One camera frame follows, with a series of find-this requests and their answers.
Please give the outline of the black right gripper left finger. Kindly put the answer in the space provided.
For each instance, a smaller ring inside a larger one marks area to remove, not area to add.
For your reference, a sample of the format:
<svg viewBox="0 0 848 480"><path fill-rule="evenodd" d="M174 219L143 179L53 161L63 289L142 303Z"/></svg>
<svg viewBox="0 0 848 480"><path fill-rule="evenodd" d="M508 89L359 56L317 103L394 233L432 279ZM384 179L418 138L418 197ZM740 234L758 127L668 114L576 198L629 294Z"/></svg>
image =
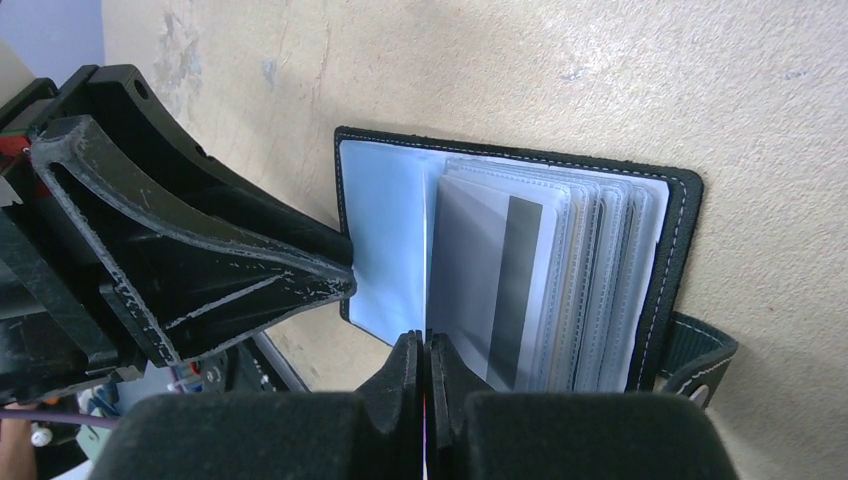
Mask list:
<svg viewBox="0 0 848 480"><path fill-rule="evenodd" d="M421 479L423 344L353 392L161 395L119 421L93 479Z"/></svg>

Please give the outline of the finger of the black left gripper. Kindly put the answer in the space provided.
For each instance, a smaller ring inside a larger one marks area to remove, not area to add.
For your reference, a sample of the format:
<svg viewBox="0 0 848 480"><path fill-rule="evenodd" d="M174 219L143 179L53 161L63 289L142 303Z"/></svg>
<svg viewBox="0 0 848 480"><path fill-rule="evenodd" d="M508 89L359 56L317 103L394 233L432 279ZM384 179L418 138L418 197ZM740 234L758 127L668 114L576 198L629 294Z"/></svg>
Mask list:
<svg viewBox="0 0 848 480"><path fill-rule="evenodd" d="M133 65L79 68L59 89L67 115L88 114L145 174L184 203L344 267L342 233L279 201L208 155Z"/></svg>

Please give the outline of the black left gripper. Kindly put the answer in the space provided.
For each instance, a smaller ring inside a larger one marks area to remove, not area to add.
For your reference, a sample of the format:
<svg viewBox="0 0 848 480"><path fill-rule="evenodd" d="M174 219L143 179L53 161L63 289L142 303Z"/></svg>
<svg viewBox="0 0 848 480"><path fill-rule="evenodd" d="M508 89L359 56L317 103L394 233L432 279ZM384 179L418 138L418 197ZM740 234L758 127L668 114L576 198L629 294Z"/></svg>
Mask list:
<svg viewBox="0 0 848 480"><path fill-rule="evenodd" d="M226 349L349 298L352 264L177 198L173 120L143 78L39 78L1 108L1 399Z"/></svg>

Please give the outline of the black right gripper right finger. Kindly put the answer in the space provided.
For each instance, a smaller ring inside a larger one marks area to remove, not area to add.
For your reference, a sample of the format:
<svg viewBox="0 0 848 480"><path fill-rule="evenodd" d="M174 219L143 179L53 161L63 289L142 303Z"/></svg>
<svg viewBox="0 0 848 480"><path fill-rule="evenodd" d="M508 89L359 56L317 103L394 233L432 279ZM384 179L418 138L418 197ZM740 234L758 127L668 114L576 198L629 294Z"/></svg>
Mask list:
<svg viewBox="0 0 848 480"><path fill-rule="evenodd" d="M428 340L431 479L735 479L703 409L660 393L500 393Z"/></svg>

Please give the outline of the white magnetic stripe card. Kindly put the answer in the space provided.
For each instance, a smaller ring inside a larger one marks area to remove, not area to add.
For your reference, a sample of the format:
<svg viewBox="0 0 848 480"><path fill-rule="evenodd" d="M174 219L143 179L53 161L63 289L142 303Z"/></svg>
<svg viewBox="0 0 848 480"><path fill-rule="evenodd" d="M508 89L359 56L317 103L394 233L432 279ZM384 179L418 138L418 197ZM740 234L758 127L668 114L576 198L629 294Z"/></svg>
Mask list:
<svg viewBox="0 0 848 480"><path fill-rule="evenodd" d="M426 325L498 391L530 388L568 208L558 188L458 171L439 181Z"/></svg>

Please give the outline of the black leather card holder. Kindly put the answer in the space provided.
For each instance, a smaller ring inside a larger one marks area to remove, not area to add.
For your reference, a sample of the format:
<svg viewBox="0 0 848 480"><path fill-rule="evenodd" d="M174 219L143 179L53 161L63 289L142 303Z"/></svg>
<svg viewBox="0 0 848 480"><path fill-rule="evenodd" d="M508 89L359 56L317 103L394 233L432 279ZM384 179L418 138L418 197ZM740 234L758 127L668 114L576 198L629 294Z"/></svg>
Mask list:
<svg viewBox="0 0 848 480"><path fill-rule="evenodd" d="M707 405L737 342L674 306L691 170L340 127L342 316L448 337L502 392L664 391Z"/></svg>

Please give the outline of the person's forearm in background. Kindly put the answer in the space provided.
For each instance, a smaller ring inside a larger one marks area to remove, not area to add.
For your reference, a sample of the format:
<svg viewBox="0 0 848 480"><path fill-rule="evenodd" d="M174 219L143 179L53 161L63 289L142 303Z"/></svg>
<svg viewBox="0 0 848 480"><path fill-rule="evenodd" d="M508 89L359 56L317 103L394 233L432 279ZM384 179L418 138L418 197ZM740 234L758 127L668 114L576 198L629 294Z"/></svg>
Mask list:
<svg viewBox="0 0 848 480"><path fill-rule="evenodd" d="M1 478L32 480L37 478L35 447L31 442L32 421L1 420Z"/></svg>

